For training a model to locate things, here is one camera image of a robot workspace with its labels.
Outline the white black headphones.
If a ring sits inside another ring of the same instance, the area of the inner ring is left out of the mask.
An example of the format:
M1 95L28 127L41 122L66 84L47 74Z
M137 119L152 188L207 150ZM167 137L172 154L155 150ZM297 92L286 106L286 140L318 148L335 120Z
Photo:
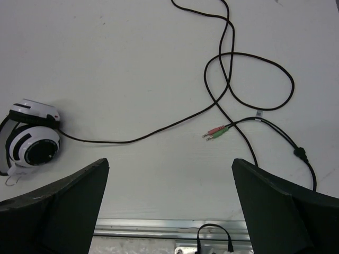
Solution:
M57 155L60 115L54 106L22 99L1 122L1 176L29 175Z

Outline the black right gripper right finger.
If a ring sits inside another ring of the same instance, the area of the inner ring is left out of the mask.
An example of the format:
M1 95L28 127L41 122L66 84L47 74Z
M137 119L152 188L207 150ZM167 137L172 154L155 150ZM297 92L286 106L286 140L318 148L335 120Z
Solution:
M231 168L254 253L338 253L338 198L244 159Z

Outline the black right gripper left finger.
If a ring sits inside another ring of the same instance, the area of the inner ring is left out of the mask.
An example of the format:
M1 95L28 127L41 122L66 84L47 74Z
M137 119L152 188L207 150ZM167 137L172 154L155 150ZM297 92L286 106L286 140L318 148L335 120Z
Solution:
M1 202L1 253L88 253L109 162Z

